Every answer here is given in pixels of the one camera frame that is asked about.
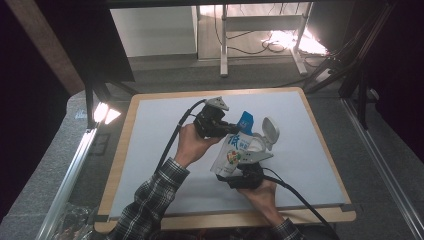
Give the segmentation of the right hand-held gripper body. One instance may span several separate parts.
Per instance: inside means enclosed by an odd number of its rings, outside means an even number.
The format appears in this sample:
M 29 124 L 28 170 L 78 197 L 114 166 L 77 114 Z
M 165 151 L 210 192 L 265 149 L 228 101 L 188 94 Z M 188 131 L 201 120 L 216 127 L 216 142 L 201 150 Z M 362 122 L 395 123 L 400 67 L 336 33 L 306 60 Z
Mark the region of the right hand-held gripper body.
M 232 189 L 256 189 L 264 178 L 260 162 L 272 158 L 272 153 L 247 151 L 242 154 L 237 168 L 241 175 L 231 176 L 229 186 Z

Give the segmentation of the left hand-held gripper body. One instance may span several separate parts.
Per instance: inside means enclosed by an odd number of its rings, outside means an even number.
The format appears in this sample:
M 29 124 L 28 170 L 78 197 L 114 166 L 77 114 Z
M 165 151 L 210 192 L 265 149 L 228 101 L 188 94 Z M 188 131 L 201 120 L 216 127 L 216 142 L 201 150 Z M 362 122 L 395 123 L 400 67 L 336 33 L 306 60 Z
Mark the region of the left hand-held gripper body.
M 226 131 L 227 122 L 222 118 L 229 107 L 225 104 L 222 97 L 215 97 L 205 101 L 205 106 L 196 115 L 194 126 L 201 138 L 218 137 L 219 131 Z

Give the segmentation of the white and blue milk pouch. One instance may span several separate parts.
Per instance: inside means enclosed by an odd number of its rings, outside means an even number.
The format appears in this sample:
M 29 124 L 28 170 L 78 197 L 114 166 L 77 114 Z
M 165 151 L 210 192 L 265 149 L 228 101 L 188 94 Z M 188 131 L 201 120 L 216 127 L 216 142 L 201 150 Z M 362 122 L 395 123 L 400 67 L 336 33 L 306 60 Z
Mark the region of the white and blue milk pouch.
M 221 150 L 210 169 L 211 172 L 221 177 L 232 175 L 253 139 L 253 124 L 253 116 L 244 111 L 237 123 L 239 132 L 229 134 L 224 139 Z

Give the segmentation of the white lidded cup with handle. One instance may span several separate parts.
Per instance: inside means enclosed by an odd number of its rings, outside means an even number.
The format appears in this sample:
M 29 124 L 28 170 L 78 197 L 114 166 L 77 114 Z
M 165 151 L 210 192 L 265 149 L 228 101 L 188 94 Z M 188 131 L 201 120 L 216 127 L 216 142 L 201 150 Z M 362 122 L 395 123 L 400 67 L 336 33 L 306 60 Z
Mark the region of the white lidded cup with handle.
M 262 121 L 262 133 L 255 132 L 253 134 L 248 150 L 252 152 L 271 151 L 279 137 L 280 129 L 276 121 L 271 117 L 265 117 Z

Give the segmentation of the person's right hand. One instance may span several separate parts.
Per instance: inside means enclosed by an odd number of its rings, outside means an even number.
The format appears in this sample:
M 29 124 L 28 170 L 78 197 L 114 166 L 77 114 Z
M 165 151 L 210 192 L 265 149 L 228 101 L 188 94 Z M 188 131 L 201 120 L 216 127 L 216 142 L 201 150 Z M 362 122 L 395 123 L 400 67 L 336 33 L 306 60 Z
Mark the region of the person's right hand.
M 243 195 L 272 227 L 285 221 L 275 204 L 276 184 L 274 182 L 263 180 L 256 189 L 238 189 L 237 192 Z

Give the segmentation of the person's left hand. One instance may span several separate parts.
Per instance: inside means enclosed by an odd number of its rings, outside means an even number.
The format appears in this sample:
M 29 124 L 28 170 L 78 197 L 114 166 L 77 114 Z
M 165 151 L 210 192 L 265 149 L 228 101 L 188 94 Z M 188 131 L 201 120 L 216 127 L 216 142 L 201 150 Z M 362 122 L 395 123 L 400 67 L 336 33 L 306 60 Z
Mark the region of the person's left hand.
M 187 124 L 179 131 L 179 142 L 174 160 L 184 168 L 199 160 L 207 150 L 220 142 L 220 138 L 201 138 L 193 124 Z

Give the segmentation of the white table mat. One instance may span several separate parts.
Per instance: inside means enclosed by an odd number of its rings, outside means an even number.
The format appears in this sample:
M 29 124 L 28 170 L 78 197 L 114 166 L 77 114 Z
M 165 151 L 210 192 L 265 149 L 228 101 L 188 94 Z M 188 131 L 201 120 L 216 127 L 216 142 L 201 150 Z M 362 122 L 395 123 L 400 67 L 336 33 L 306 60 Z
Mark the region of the white table mat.
M 125 165 L 109 213 L 111 219 L 118 218 L 125 206 L 133 202 L 136 189 L 152 176 L 177 122 L 200 99 L 188 95 L 159 99 L 139 95 L 133 99 L 135 118 L 130 121 L 132 132 L 121 136 L 129 143 L 125 147 Z M 273 156 L 261 162 L 263 167 L 280 174 L 312 205 L 335 206 L 346 202 L 330 165 L 331 156 L 301 90 L 250 91 L 225 95 L 223 100 L 229 106 L 226 121 L 235 123 L 247 111 L 253 115 L 253 132 L 265 133 L 262 122 L 266 117 L 272 118 L 279 128 L 279 139 L 271 150 Z M 251 208 L 247 200 L 210 171 L 220 149 L 219 144 L 212 146 L 190 167 L 189 176 L 166 211 L 168 215 Z

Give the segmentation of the white cabinet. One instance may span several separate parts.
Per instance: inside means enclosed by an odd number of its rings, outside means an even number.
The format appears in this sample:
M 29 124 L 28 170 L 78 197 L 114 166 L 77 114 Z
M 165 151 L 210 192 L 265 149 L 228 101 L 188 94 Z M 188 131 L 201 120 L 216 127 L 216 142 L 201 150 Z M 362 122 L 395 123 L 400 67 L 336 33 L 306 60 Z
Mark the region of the white cabinet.
M 110 10 L 128 57 L 196 54 L 194 6 Z

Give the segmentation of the black lamp stand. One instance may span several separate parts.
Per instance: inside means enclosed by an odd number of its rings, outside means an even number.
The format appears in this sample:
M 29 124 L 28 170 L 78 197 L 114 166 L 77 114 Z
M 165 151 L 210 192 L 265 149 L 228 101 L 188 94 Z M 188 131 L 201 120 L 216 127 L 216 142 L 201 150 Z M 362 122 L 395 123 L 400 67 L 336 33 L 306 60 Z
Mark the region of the black lamp stand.
M 83 81 L 85 86 L 85 95 L 86 95 L 86 109 L 87 109 L 87 128 L 94 129 L 97 125 L 94 119 L 94 96 L 102 103 L 107 103 L 111 99 L 111 93 L 107 87 L 107 83 L 112 84 L 115 87 L 120 88 L 124 92 L 134 96 L 138 94 L 138 91 L 125 85 L 122 82 L 114 80 L 100 80 L 100 79 L 90 79 Z

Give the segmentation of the black tripod stand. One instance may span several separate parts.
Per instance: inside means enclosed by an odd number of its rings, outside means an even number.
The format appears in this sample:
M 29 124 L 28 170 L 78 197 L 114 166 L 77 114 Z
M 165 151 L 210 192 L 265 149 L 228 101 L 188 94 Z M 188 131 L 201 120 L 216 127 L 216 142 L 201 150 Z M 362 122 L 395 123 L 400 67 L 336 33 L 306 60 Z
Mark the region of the black tripod stand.
M 357 33 L 340 49 L 331 53 L 306 79 L 302 87 L 306 94 L 343 80 L 338 94 L 342 99 L 350 98 L 357 90 L 356 118 L 362 127 L 366 123 L 368 82 L 365 74 L 366 57 L 375 44 L 398 0 L 377 0 L 379 4 Z

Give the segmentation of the clear plastic bag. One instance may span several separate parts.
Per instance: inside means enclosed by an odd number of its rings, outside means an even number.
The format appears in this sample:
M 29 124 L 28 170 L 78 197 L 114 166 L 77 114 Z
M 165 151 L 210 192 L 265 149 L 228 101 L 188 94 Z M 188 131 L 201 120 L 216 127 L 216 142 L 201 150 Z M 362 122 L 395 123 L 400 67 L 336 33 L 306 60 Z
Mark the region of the clear plastic bag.
M 94 208 L 67 203 L 50 240 L 91 240 Z

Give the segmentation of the wooden beam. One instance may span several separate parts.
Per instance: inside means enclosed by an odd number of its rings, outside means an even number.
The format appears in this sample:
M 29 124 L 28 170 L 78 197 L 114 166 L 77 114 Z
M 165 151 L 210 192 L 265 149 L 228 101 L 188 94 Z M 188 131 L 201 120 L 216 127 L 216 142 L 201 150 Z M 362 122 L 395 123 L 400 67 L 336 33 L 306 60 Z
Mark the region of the wooden beam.
M 70 94 L 85 89 L 68 54 L 34 0 L 3 0 L 43 57 L 59 82 Z

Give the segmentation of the white board wooden frame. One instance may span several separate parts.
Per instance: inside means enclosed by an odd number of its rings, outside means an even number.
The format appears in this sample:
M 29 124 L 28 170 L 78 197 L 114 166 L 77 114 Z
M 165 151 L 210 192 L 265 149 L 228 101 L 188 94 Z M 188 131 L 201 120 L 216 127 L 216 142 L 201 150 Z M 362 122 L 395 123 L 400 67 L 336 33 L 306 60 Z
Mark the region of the white board wooden frame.
M 231 94 L 246 94 L 250 91 L 258 93 L 269 93 L 269 92 L 278 92 L 299 89 L 303 93 L 302 89 L 298 87 L 289 87 L 289 88 L 275 88 L 275 89 L 247 89 L 247 90 L 222 90 L 219 93 L 219 96 L 223 97 L 225 95 Z M 167 97 L 184 97 L 188 96 L 199 96 L 202 99 L 214 98 L 217 93 L 214 91 L 202 91 L 202 92 L 180 92 L 180 93 L 157 93 L 157 94 L 138 94 L 134 96 L 131 100 L 130 107 L 128 109 L 128 114 L 125 119 L 124 127 L 121 133 L 122 135 L 129 135 L 132 132 L 132 127 L 130 121 L 135 118 L 135 107 L 132 105 L 133 99 L 137 96 L 145 96 L 149 99 L 159 99 L 163 96 Z M 121 172 L 125 165 L 125 147 L 129 141 L 127 139 L 122 139 L 120 137 L 116 154 L 113 160 L 109 178 L 107 180 L 106 188 L 101 200 L 100 208 L 98 215 L 95 220 L 95 229 L 101 233 L 107 233 L 111 231 L 116 223 L 118 218 L 111 219 L 109 213 L 113 205 L 114 196 L 119 187 L 119 181 L 121 177 Z M 306 224 L 306 223 L 317 223 L 321 219 L 326 219 L 331 223 L 337 222 L 350 222 L 355 220 L 356 212 L 351 205 L 350 198 L 345 190 L 344 184 L 340 178 L 337 167 L 334 164 L 334 161 L 331 156 L 330 165 L 333 168 L 333 171 L 336 175 L 336 178 L 341 185 L 342 193 L 346 198 L 344 204 L 338 205 L 312 205 L 310 204 L 298 190 L 296 190 L 291 184 L 290 189 L 280 189 L 276 194 L 276 205 L 283 216 L 290 218 L 293 222 L 297 224 Z M 277 173 L 269 168 L 267 168 L 270 174 Z M 168 215 L 165 214 L 165 217 L 162 220 L 161 227 L 165 231 L 171 230 L 183 230 L 183 229 L 203 229 L 203 228 L 230 228 L 230 227 L 253 227 L 253 226 L 263 226 L 265 225 L 265 220 L 260 216 L 259 213 L 255 212 L 251 207 L 247 211 L 235 211 L 235 212 L 206 212 L 199 214 L 186 214 L 186 215 Z

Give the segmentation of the white metal desk frame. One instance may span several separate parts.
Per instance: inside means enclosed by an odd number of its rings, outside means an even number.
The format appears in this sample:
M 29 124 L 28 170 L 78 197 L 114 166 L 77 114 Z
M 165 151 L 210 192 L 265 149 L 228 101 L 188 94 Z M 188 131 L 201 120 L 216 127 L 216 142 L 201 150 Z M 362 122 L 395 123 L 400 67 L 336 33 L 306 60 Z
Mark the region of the white metal desk frame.
M 263 15 L 263 16 L 229 16 L 228 6 L 222 5 L 221 38 L 220 38 L 220 76 L 228 76 L 228 32 L 255 32 L 255 31 L 291 31 L 296 33 L 294 43 L 288 45 L 293 61 L 301 76 L 307 75 L 304 60 L 299 53 L 301 39 L 306 30 L 306 25 L 313 3 L 307 2 L 304 10 L 292 15 Z

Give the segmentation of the aluminium rail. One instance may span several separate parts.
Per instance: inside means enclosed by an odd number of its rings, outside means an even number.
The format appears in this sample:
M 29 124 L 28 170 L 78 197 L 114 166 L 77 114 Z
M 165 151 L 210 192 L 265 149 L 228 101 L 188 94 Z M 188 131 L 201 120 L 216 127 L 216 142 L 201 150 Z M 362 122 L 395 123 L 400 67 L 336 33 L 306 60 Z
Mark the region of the aluminium rail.
M 390 192 L 392 199 L 397 205 L 403 219 L 412 232 L 414 239 L 424 240 L 424 221 L 421 219 L 421 216 L 413 206 L 412 201 L 406 195 L 401 185 L 395 178 L 392 170 L 387 164 L 370 132 L 366 130 L 357 119 L 357 111 L 355 110 L 353 103 L 346 99 L 342 99 L 341 103 L 344 106 L 365 148 L 367 149 L 372 161 L 374 162 L 374 165 L 376 166 L 383 182 Z
M 51 240 L 53 237 L 96 134 L 97 128 L 84 132 L 35 240 Z

